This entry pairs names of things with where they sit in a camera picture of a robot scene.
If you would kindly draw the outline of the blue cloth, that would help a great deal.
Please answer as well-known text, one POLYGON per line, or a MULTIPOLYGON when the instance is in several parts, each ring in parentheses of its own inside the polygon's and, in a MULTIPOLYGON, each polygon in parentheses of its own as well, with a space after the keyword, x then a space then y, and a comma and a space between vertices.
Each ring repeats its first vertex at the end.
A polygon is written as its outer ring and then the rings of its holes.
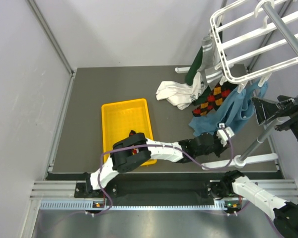
POLYGON ((268 82, 266 81, 261 87, 255 82, 240 93, 234 89, 215 113, 193 117, 189 122, 194 131, 193 135, 199 136, 204 132, 214 134, 220 128, 220 123, 229 126, 237 134, 255 113, 252 98, 256 90, 259 91, 258 97, 263 98, 268 90, 268 82))

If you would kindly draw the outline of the red black argyle sock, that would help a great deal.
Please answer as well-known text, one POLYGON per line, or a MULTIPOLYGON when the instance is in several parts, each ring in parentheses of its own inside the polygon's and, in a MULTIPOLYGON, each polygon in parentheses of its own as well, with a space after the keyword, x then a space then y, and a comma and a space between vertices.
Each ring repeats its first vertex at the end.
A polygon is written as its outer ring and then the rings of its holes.
POLYGON ((192 111, 193 116, 202 117, 206 116, 212 110, 216 111, 236 87, 236 84, 229 82, 225 82, 223 85, 218 83, 214 89, 208 87, 202 95, 193 102, 193 105, 197 106, 192 111))

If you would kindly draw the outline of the white clip hanger frame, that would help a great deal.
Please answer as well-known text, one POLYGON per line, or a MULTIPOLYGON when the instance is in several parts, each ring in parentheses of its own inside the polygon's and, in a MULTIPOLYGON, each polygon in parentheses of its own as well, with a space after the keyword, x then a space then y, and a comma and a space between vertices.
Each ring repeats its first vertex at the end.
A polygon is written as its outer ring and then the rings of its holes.
POLYGON ((210 32, 223 71, 221 83, 238 86, 259 79, 263 85, 274 72, 298 64, 298 31, 290 27, 298 23, 298 9, 287 12, 289 0, 235 0, 215 11, 210 17, 210 32), (261 56, 288 46, 293 53, 255 69, 261 56))

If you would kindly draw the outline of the grey striped sock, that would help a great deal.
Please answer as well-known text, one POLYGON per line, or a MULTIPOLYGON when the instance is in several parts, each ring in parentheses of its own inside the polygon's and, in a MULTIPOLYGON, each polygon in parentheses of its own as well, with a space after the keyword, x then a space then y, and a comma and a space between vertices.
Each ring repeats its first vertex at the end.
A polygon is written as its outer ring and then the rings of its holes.
POLYGON ((212 36, 207 35, 202 39, 202 63, 201 63, 201 70, 205 70, 214 66, 215 56, 215 43, 212 36))

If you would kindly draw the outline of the green and white sock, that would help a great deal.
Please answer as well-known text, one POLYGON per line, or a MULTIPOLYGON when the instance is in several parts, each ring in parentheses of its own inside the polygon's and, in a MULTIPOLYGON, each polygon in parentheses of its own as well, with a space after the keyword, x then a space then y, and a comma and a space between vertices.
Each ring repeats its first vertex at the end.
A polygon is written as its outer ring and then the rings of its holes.
MULTIPOLYGON (((197 55, 195 56, 195 59, 193 60, 193 63, 190 66, 189 71, 187 72, 186 76, 185 76, 185 83, 188 85, 192 85, 193 84, 193 78, 196 75, 197 72, 201 73, 201 63, 202 63, 202 54, 203 54, 203 50, 202 50, 202 46, 200 47, 197 55)), ((219 60, 216 60, 216 56, 215 56, 215 62, 214 62, 214 66, 215 69, 219 69, 220 67, 217 67, 217 65, 220 63, 219 60)))

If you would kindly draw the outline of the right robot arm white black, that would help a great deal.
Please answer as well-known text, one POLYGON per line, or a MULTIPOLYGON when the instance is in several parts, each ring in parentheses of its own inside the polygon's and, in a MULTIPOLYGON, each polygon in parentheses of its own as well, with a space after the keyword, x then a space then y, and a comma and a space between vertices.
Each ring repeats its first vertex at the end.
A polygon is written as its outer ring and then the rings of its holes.
MULTIPOLYGON (((289 117, 275 130, 291 130, 298 141, 298 97, 278 96, 277 101, 252 98, 259 124, 289 117)), ((298 204, 286 201, 262 189, 238 170, 229 171, 220 180, 222 194, 240 195, 262 210, 285 238, 298 238, 298 204)))

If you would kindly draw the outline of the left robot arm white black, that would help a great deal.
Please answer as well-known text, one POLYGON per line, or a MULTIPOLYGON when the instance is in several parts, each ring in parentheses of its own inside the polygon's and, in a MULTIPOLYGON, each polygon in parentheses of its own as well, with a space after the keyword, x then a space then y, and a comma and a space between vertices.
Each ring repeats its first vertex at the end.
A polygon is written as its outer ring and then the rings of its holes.
POLYGON ((99 169, 87 174, 85 190, 91 196, 99 196, 109 181, 118 174, 131 172, 149 160, 164 160, 172 163, 196 163, 196 157, 211 153, 219 156, 226 148, 228 137, 221 132, 217 135, 202 133, 193 139, 177 142, 160 142, 135 133, 115 143, 113 149, 104 152, 106 161, 101 159, 99 169))

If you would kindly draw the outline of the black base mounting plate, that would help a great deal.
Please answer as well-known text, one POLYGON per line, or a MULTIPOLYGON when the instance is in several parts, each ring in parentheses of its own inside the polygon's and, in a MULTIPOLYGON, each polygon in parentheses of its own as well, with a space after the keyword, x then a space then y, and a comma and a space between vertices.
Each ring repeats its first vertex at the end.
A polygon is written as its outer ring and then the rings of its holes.
POLYGON ((196 196, 202 199, 223 199, 234 197, 227 192, 219 182, 205 182, 193 180, 166 180, 166 181, 111 181, 103 190, 91 189, 86 182, 77 183, 75 187, 75 198, 101 198, 105 195, 111 198, 126 197, 128 195, 158 197, 164 194, 170 196, 184 195, 196 196))

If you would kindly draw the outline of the yellow plastic bin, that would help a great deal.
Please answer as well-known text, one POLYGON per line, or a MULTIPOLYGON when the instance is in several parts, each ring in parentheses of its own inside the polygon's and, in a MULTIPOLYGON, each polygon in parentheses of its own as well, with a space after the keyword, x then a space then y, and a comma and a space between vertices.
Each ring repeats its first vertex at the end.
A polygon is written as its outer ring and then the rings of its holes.
POLYGON ((144 98, 104 104, 101 107, 103 151, 129 136, 130 131, 142 132, 154 140, 147 100, 144 98))

